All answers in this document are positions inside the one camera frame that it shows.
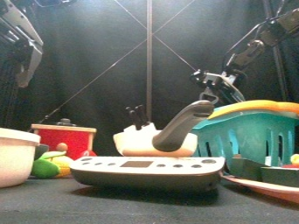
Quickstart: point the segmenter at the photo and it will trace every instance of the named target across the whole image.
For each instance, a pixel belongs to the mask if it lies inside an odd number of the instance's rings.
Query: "red box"
[[[73,160],[92,151],[96,129],[44,124],[32,124],[32,129],[41,137],[41,144],[49,145],[49,151],[67,150],[67,156]]]

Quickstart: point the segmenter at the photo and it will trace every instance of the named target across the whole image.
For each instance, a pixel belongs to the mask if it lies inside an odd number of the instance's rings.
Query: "black backdrop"
[[[201,89],[189,81],[193,69],[220,73],[225,51],[265,13],[260,0],[153,0],[152,17],[152,121],[161,129],[199,99]],[[10,128],[28,130],[60,108],[46,123],[68,117],[96,128],[95,152],[117,155],[112,136],[131,125],[125,107],[145,105],[147,1],[79,0],[37,7],[33,20],[44,55],[29,87],[18,89]],[[296,42],[292,38],[281,47],[283,56],[291,55],[284,60],[288,97],[299,102]],[[272,51],[249,65],[247,75],[240,89],[247,100],[283,100]]]

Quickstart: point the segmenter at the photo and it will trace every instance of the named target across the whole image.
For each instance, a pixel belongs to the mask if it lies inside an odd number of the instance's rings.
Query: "digital scale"
[[[224,157],[81,157],[69,169],[88,186],[207,192],[223,166]]]

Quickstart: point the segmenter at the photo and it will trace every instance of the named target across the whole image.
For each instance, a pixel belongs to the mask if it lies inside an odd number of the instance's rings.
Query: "teal basket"
[[[204,120],[191,130],[199,137],[193,156],[224,157],[228,167],[237,154],[261,164],[288,165],[297,126],[295,113],[271,110],[244,110]]]

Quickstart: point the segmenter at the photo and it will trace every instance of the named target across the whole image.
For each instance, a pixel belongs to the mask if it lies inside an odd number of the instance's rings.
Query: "scale button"
[[[85,157],[80,161],[89,161],[91,159],[92,159],[91,157]]]
[[[180,167],[183,167],[183,165],[181,164],[175,164],[172,167],[180,168]]]
[[[201,166],[199,164],[195,164],[191,166],[191,168],[201,168]]]
[[[216,160],[213,160],[213,159],[203,159],[201,162],[204,164],[216,164]]]

